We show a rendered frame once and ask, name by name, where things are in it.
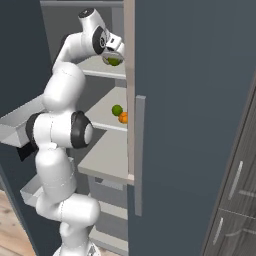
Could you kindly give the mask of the dark grey freezer door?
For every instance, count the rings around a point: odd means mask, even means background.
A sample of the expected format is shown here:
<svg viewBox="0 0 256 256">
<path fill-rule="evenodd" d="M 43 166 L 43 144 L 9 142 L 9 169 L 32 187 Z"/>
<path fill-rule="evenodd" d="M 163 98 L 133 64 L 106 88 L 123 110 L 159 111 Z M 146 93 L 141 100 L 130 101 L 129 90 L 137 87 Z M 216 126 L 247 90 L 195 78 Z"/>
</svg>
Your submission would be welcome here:
<svg viewBox="0 0 256 256">
<path fill-rule="evenodd" d="M 0 117 L 42 93 L 51 59 L 39 0 L 0 0 Z M 35 155 L 0 143 L 0 177 L 36 256 L 61 245 L 59 224 L 26 205 L 20 190 L 36 174 Z"/>
</svg>

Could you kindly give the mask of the grey freezer rack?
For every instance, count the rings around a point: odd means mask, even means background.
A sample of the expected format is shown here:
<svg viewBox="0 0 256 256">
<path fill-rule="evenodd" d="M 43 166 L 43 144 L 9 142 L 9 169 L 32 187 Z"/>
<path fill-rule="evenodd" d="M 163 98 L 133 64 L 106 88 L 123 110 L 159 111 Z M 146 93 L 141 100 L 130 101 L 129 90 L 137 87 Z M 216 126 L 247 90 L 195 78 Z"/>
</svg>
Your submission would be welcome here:
<svg viewBox="0 0 256 256">
<path fill-rule="evenodd" d="M 133 185 L 128 173 L 127 133 L 108 130 L 78 165 L 80 173 L 123 185 Z"/>
<path fill-rule="evenodd" d="M 121 63 L 118 66 L 107 65 L 103 62 L 101 56 L 93 56 L 86 59 L 79 63 L 78 66 L 83 70 L 85 75 L 121 80 L 126 79 L 125 63 Z"/>
<path fill-rule="evenodd" d="M 124 112 L 127 111 L 125 88 L 114 87 L 86 112 L 86 116 L 95 128 L 127 131 L 127 125 L 122 124 L 118 117 L 113 115 L 112 107 L 114 105 L 120 105 Z"/>
</svg>

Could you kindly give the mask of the grey freezer drawer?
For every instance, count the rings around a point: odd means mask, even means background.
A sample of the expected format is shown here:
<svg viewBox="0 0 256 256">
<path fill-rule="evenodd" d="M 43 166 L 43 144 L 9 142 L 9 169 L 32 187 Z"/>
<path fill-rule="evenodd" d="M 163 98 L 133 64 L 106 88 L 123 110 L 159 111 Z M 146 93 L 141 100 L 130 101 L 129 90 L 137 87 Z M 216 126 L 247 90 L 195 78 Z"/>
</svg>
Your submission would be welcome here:
<svg viewBox="0 0 256 256">
<path fill-rule="evenodd" d="M 89 237 L 103 249 L 120 256 L 129 256 L 128 221 L 126 219 L 101 213 L 96 225 L 90 231 Z"/>
<path fill-rule="evenodd" d="M 127 187 L 108 180 L 89 176 L 90 195 L 100 202 L 104 213 L 128 219 Z"/>
</svg>

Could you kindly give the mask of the dark grey fridge door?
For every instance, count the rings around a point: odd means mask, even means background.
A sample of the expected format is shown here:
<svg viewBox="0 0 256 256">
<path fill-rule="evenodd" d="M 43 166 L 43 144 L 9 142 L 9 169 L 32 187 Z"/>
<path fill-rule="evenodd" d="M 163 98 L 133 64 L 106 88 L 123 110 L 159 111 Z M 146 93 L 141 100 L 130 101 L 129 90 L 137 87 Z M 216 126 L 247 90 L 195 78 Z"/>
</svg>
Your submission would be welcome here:
<svg viewBox="0 0 256 256">
<path fill-rule="evenodd" d="M 256 0 L 136 0 L 143 213 L 129 256 L 201 256 L 256 71 Z"/>
</svg>

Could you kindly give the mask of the fridge casing with beige edge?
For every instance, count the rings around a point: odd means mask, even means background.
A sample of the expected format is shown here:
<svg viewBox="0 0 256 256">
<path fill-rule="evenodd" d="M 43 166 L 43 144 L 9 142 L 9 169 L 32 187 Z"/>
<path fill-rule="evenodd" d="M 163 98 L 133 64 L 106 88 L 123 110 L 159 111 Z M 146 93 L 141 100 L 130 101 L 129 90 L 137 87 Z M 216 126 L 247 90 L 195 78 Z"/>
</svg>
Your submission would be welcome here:
<svg viewBox="0 0 256 256">
<path fill-rule="evenodd" d="M 87 77 L 89 90 L 85 92 L 79 101 L 86 112 L 102 99 L 114 87 L 126 89 L 128 123 L 127 131 L 127 155 L 128 173 L 134 175 L 134 141 L 135 141 L 135 0 L 118 1 L 59 1 L 42 0 L 40 2 L 46 26 L 48 42 L 52 49 L 57 48 L 57 42 L 62 34 L 71 34 L 75 31 L 75 13 L 85 8 L 96 9 L 110 32 L 124 40 L 126 79 L 114 79 L 97 76 Z M 78 165 L 92 147 L 108 130 L 96 128 L 96 138 L 89 149 L 77 155 Z"/>
</svg>

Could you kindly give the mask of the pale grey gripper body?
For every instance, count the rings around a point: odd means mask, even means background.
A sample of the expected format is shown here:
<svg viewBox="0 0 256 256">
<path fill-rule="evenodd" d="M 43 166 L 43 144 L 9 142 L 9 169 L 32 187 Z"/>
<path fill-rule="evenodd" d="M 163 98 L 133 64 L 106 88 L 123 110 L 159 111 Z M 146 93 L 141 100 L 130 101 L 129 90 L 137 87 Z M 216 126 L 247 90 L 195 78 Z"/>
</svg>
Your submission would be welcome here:
<svg viewBox="0 0 256 256">
<path fill-rule="evenodd" d="M 107 61 L 107 58 L 117 58 L 124 61 L 124 50 L 122 48 L 117 49 L 116 51 L 105 51 L 102 54 L 102 60 L 105 64 L 110 65 Z"/>
</svg>

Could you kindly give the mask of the dark wood cupboard run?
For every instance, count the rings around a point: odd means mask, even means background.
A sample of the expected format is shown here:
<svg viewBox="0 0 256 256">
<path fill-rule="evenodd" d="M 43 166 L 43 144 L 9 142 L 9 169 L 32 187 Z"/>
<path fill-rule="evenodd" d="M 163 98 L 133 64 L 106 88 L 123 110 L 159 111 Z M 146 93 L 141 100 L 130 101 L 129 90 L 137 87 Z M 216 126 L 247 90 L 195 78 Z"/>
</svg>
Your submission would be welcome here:
<svg viewBox="0 0 256 256">
<path fill-rule="evenodd" d="M 202 256 L 256 256 L 256 74 Z"/>
</svg>

